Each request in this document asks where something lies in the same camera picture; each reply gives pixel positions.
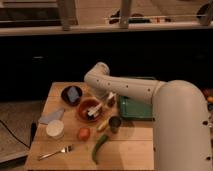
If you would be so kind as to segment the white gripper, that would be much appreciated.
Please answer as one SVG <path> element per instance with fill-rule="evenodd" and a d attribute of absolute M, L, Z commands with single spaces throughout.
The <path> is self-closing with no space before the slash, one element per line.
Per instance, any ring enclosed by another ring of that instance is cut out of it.
<path fill-rule="evenodd" d="M 93 95 L 100 101 L 108 101 L 115 96 L 113 92 L 110 92 L 108 90 L 97 89 L 97 88 L 93 88 L 92 92 L 93 92 Z"/>

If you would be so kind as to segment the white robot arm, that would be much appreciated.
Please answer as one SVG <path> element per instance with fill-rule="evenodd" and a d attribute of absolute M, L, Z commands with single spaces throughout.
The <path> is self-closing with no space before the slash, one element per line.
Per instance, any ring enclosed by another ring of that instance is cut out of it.
<path fill-rule="evenodd" d="M 84 82 L 100 100 L 114 92 L 152 106 L 155 171 L 213 171 L 210 112 L 194 84 L 114 77 L 103 62 L 85 74 Z"/>

